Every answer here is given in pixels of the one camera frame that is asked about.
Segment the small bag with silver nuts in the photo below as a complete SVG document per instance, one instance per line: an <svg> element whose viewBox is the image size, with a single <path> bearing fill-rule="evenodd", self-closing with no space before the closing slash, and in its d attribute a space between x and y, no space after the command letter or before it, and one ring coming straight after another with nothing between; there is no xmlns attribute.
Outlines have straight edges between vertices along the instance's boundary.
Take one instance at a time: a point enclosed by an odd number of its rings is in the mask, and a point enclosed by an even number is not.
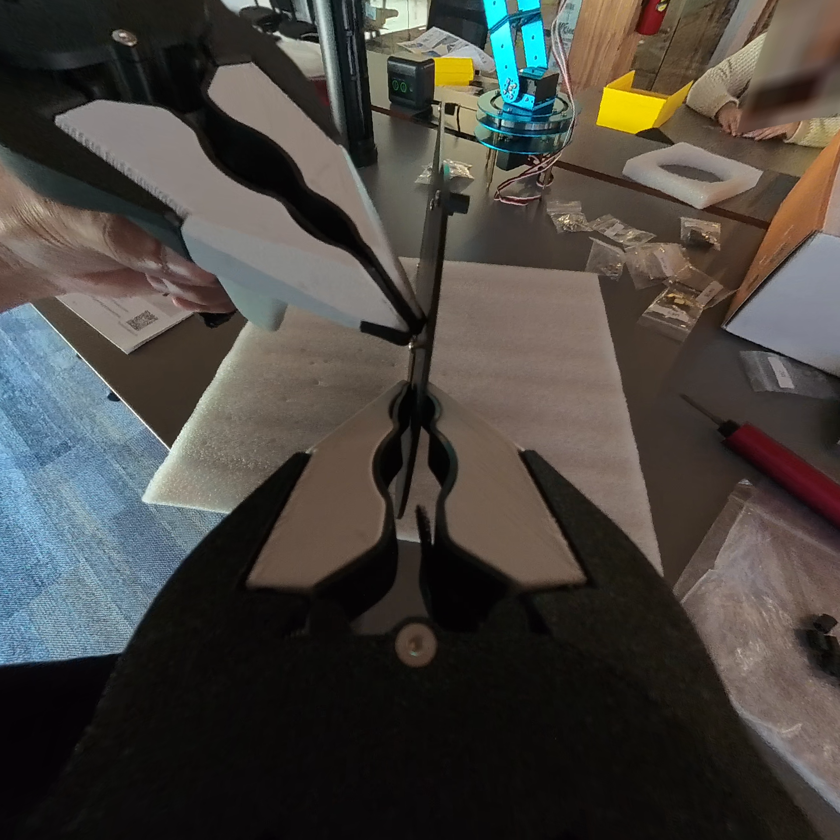
<svg viewBox="0 0 840 840"><path fill-rule="evenodd" d="M591 238L591 250L584 271L599 277L620 280L626 264L626 253L616 245Z"/></svg>

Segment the large clear plastic bag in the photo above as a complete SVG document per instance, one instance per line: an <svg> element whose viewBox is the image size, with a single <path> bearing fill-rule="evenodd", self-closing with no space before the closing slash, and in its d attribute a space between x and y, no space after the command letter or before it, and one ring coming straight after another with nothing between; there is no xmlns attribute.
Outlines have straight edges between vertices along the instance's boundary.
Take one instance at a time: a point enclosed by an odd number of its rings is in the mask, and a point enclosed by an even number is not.
<svg viewBox="0 0 840 840"><path fill-rule="evenodd" d="M769 481L739 482L674 594L732 705L838 810L838 647L809 645L838 619L838 529Z"/></svg>

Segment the small white foam piece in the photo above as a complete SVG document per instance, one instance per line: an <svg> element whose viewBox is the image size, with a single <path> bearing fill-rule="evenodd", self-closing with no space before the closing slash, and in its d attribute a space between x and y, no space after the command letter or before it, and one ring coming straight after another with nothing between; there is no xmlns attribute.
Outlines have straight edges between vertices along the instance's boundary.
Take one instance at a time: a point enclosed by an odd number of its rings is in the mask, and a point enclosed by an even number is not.
<svg viewBox="0 0 840 840"><path fill-rule="evenodd" d="M669 170L670 166L689 167L716 177L706 182ZM695 209L712 205L753 189L763 171L729 159L690 143L675 143L629 159L623 175L642 186L675 198Z"/></svg>

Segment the person's left hand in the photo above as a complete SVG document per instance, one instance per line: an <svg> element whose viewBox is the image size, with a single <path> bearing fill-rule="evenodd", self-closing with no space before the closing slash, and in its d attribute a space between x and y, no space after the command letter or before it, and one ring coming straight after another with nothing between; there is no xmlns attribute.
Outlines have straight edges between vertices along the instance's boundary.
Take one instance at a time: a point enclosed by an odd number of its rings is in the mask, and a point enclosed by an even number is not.
<svg viewBox="0 0 840 840"><path fill-rule="evenodd" d="M67 294L153 291L189 312L235 310L219 280L130 220L39 196L1 169L1 311Z"/></svg>

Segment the tall black cylinder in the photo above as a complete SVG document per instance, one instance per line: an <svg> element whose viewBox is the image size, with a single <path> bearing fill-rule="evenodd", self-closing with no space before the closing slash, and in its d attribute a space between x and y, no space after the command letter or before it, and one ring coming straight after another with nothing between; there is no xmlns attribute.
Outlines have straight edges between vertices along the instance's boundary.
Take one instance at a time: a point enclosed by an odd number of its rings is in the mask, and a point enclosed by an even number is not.
<svg viewBox="0 0 840 840"><path fill-rule="evenodd" d="M332 119L359 168L377 162L362 1L313 2Z"/></svg>

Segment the open yellow plastic bin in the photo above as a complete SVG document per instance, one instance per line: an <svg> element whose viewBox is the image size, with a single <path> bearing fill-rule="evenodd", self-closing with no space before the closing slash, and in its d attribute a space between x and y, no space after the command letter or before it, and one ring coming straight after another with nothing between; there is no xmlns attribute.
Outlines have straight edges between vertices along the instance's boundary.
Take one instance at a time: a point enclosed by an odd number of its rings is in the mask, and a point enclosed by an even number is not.
<svg viewBox="0 0 840 840"><path fill-rule="evenodd" d="M690 81L665 95L635 88L635 76L636 72L630 70L604 86L596 125L630 134L659 129L675 115L694 84Z"/></svg>

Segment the wooden column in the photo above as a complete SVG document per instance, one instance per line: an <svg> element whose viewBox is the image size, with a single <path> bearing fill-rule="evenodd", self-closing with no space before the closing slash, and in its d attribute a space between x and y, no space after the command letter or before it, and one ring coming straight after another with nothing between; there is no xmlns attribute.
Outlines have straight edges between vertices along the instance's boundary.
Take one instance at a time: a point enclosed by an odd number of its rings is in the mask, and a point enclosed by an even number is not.
<svg viewBox="0 0 840 840"><path fill-rule="evenodd" d="M575 92L601 88L631 69L642 1L582 1L570 48Z"/></svg>

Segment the small black box device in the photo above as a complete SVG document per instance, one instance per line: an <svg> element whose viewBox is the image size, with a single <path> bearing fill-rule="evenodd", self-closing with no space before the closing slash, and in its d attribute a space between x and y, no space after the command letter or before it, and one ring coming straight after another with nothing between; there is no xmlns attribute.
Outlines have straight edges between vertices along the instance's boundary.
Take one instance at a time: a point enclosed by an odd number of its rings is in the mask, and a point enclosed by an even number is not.
<svg viewBox="0 0 840 840"><path fill-rule="evenodd" d="M386 86L389 102L410 112L430 110L434 103L435 74L434 58L388 56Z"/></svg>

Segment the white foam sheet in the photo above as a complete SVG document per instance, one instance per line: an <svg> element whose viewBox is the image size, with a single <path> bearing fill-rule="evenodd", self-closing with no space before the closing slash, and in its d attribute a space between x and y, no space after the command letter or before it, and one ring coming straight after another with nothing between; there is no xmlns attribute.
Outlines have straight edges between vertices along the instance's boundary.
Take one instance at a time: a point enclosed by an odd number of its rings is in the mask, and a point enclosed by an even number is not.
<svg viewBox="0 0 840 840"><path fill-rule="evenodd" d="M239 334L147 486L151 505L227 514L405 377L406 348L289 307ZM663 564L599 280L444 263L430 380L538 452Z"/></svg>

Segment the small grey labelled bag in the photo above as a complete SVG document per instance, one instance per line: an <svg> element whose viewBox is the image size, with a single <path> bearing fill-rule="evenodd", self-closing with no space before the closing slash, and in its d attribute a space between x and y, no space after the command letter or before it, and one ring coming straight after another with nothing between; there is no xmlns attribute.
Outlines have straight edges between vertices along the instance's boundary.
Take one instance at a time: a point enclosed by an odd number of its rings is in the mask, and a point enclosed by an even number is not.
<svg viewBox="0 0 840 840"><path fill-rule="evenodd" d="M779 393L838 402L839 380L808 364L765 350L742 350L744 374L756 393Z"/></svg>

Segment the small bag with brass parts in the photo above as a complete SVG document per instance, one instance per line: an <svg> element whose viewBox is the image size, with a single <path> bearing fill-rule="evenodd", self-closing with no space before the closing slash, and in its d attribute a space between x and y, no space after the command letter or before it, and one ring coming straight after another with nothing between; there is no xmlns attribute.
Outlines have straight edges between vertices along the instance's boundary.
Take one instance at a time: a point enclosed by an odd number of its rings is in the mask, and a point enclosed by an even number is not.
<svg viewBox="0 0 840 840"><path fill-rule="evenodd" d="M647 306L637 324L678 343L686 341L703 311L699 292L678 283L667 286Z"/></svg>

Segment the open instruction booklet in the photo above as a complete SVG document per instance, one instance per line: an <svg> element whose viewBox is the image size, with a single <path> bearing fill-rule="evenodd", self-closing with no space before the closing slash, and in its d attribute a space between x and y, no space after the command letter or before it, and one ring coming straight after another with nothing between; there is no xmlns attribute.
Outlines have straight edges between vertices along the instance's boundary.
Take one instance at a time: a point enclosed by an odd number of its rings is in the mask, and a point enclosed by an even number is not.
<svg viewBox="0 0 840 840"><path fill-rule="evenodd" d="M121 298L71 293L57 299L125 354L193 315L177 307L169 296L156 291Z"/></svg>

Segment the printed paper leaflet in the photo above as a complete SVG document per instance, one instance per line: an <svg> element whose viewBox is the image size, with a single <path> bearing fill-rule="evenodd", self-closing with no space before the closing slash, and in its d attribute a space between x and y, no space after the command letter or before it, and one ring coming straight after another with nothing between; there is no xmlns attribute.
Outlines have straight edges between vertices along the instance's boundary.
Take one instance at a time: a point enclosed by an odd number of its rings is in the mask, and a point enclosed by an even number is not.
<svg viewBox="0 0 840 840"><path fill-rule="evenodd" d="M439 27L432 27L397 46L426 58L469 58L480 71L490 71L496 67L494 59L482 48Z"/></svg>

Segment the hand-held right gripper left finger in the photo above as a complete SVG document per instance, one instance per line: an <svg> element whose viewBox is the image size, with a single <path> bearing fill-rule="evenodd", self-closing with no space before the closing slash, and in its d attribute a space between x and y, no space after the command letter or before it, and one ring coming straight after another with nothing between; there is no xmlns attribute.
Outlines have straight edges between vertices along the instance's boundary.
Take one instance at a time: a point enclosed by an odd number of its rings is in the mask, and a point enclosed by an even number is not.
<svg viewBox="0 0 840 840"><path fill-rule="evenodd" d="M399 381L308 451L246 579L253 591L330 602L358 618L397 572L389 486L402 466Z"/></svg>

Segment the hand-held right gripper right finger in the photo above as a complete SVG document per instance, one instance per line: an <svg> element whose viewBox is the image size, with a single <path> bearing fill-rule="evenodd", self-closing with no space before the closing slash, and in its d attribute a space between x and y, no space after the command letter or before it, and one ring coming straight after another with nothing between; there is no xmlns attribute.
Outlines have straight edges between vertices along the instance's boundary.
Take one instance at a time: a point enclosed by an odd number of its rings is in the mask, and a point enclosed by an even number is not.
<svg viewBox="0 0 840 840"><path fill-rule="evenodd" d="M428 400L427 462L438 495L422 583L432 618L483 623L510 597L584 585L523 451L435 385Z"/></svg>

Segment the small cardboard box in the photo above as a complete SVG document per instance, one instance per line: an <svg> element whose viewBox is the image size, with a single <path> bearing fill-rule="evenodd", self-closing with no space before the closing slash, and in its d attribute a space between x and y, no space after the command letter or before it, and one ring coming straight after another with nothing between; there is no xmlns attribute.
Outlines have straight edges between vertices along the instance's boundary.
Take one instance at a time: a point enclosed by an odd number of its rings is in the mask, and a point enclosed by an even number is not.
<svg viewBox="0 0 840 840"><path fill-rule="evenodd" d="M838 134L778 208L722 327L839 375Z"/></svg>

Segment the small bag with black parts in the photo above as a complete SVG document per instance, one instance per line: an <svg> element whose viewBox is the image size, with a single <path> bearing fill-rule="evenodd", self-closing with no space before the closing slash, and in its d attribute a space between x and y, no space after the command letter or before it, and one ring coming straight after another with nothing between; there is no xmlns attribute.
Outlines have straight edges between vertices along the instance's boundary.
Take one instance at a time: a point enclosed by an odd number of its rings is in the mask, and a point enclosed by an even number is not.
<svg viewBox="0 0 840 840"><path fill-rule="evenodd" d="M438 164L427 164L416 177L414 181L415 185L430 185L433 174L439 169L443 170L444 179L447 183L449 183L449 188L453 192L462 192L474 181L470 164L466 164L462 161L444 159Z"/></svg>

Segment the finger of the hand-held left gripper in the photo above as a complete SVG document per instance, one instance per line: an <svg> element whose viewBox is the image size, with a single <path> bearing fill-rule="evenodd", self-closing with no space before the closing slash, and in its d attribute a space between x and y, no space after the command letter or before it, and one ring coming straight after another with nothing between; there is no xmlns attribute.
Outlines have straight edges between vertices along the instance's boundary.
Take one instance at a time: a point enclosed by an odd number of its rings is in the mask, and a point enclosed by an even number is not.
<svg viewBox="0 0 840 840"><path fill-rule="evenodd" d="M389 343L412 338L409 315L388 299L369 260L225 174L173 112L98 100L60 114L56 126L175 211L191 260L255 325L276 329L286 303Z"/></svg>
<svg viewBox="0 0 840 840"><path fill-rule="evenodd" d="M208 247L234 263L228 294L253 323L286 305L338 323L422 323L352 160L252 62L217 68L205 135L224 171L260 200L243 234L208 227Z"/></svg>

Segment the dark grey desk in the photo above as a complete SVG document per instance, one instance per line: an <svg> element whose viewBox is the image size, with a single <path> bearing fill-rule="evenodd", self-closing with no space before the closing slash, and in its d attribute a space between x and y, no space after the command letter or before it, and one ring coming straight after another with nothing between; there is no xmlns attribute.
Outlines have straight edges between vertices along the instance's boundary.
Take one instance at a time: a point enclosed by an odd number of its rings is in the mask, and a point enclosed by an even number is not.
<svg viewBox="0 0 840 840"><path fill-rule="evenodd" d="M397 250L402 256L415 256L421 197L420 188L413 184L414 172L434 145L436 118L413 118L397 111L384 93L385 56L370 53L369 65L379 161L363 169L362 176ZM448 258L581 270L589 252L582 234L556 234L542 209L515 208L491 199L490 187L501 175L483 172L486 150L467 139L475 105L462 91L452 89L448 95L460 103L461 111L460 129L447 130L446 148L478 167L476 182L467 190L469 212L449 229ZM684 107L663 132L638 138L597 127L593 121L596 100L593 90L582 94L583 118L555 169L553 183L563 196L580 197L596 216L610 213L638 226L649 223L650 230L666 238L677 234L679 217L691 215L691 208L621 175L626 160L667 140L685 140L763 171L752 190L700 213L721 223L723 250L699 252L699 262L728 287L739 287L773 215L817 152L798 147L785 150L775 140L768 149L761 149L747 140L725 139ZM779 400L752 393L739 362L739 352L752 345L722 330L725 305L704 316L688 339L677 344L636 324L651 290L635 291L629 280L602 280L601 285L658 557L666 579L676 582L723 511L737 480L760 480L754 468L718 443L708 421L690 410L677 392L687 392L704 406L723 406L730 417L748 417L833 477L838 475L834 448L838 415L826 403L809 398L795 398L788 406L776 408ZM174 444L242 329L240 317L218 329L185 321L144 349L126 355L62 303L46 301L35 307L167 447Z"/></svg>

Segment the person's black clothing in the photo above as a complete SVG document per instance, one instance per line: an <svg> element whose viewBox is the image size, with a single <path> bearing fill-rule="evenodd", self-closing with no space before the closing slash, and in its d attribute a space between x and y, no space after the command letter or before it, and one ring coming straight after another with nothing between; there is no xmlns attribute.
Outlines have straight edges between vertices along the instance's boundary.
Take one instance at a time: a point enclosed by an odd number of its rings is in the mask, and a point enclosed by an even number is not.
<svg viewBox="0 0 840 840"><path fill-rule="evenodd" d="M55 782L91 722L119 655L1 667L1 837Z"/></svg>

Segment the red handled screwdriver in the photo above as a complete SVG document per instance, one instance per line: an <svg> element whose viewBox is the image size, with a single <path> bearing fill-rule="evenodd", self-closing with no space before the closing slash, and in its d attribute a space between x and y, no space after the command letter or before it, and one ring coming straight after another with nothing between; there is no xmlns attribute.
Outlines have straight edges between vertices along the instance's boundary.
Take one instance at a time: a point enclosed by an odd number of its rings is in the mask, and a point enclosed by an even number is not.
<svg viewBox="0 0 840 840"><path fill-rule="evenodd" d="M750 423L714 414L685 393L679 397L717 428L722 444L827 522L839 527L839 485Z"/></svg>

